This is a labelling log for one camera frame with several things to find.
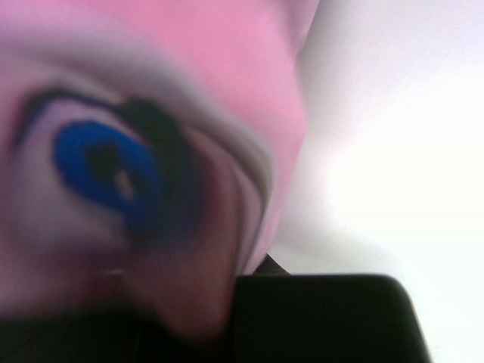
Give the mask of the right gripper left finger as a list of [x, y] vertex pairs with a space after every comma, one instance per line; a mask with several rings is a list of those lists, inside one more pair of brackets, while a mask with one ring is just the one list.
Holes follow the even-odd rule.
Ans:
[[2, 362], [134, 362], [144, 322], [107, 313], [1, 320]]

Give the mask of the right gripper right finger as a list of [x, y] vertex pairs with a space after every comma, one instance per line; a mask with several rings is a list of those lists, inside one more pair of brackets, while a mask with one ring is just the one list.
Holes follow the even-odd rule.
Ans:
[[429, 362], [412, 302], [386, 275], [290, 275], [266, 256], [237, 279], [236, 362]]

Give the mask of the purple Elsa cloth placemat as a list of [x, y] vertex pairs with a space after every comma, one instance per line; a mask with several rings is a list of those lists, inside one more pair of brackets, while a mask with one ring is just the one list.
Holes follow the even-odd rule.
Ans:
[[316, 1], [1, 3], [1, 316], [228, 323], [306, 130]]

